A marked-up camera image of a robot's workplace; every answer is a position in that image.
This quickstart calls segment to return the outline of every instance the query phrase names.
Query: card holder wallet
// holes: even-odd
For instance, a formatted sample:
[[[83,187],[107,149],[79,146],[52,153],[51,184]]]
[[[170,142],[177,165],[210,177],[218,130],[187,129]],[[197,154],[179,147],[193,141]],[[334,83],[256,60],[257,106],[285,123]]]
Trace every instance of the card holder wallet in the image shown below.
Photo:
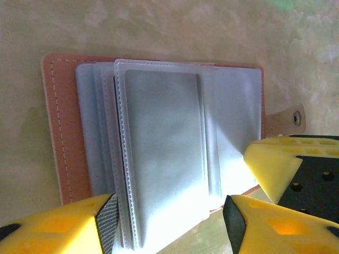
[[[92,193],[116,191],[125,249],[156,253],[257,185],[260,69],[117,59],[76,80]]]

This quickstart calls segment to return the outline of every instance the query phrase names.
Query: table surface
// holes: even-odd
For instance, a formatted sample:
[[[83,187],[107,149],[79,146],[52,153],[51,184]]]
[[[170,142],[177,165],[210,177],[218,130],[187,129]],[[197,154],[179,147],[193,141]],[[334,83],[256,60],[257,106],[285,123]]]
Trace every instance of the table surface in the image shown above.
[[[338,23],[338,0],[0,0],[0,225],[60,205],[45,54],[258,64],[267,113],[303,103],[308,134],[339,135]],[[204,252],[229,252],[223,234],[197,238],[222,227],[215,213],[194,229]]]

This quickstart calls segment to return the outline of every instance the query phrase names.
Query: leather wallet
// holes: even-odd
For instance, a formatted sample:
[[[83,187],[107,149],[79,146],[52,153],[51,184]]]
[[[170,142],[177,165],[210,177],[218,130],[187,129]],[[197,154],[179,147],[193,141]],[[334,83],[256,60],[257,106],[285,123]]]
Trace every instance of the leather wallet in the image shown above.
[[[243,152],[250,142],[267,137],[266,130],[269,135],[305,130],[304,120],[292,121],[294,112],[304,119],[300,105],[265,116],[261,68],[84,58],[67,56],[65,61],[51,54],[43,61],[56,164],[67,166],[73,197],[69,177],[81,169],[70,170],[66,148],[80,143],[74,156],[85,159],[89,176],[82,184],[90,185],[92,195],[117,192],[125,249],[156,253],[221,207],[226,195],[256,186]],[[68,80],[64,76],[57,82],[61,73],[56,75],[55,65],[66,69],[69,62]],[[68,97],[54,91],[53,98],[57,84],[68,91],[71,86],[72,93],[64,88],[61,93]],[[76,106],[66,109],[70,100]],[[56,101],[54,115],[50,101]],[[74,113],[75,119],[67,118]],[[278,119],[279,128],[274,127]],[[64,124],[80,134],[65,140],[70,131]]]

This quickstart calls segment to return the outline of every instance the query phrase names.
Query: tan leather cover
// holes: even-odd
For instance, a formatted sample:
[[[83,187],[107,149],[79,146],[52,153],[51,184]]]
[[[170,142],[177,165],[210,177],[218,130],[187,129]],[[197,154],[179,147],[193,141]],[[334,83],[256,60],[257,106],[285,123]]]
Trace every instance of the tan leather cover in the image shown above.
[[[76,202],[91,196],[86,154],[83,140],[80,109],[77,96],[75,68],[83,63],[115,61],[114,57],[82,56],[62,53],[51,53],[42,60],[42,76],[49,126],[54,151],[54,159],[59,181],[62,204]],[[260,68],[254,66],[236,66],[232,64],[214,64],[223,67]],[[302,133],[305,130],[305,116],[301,125],[295,126],[293,121],[294,107],[282,111],[281,114],[265,116],[264,88],[262,87],[262,138],[268,134]]]

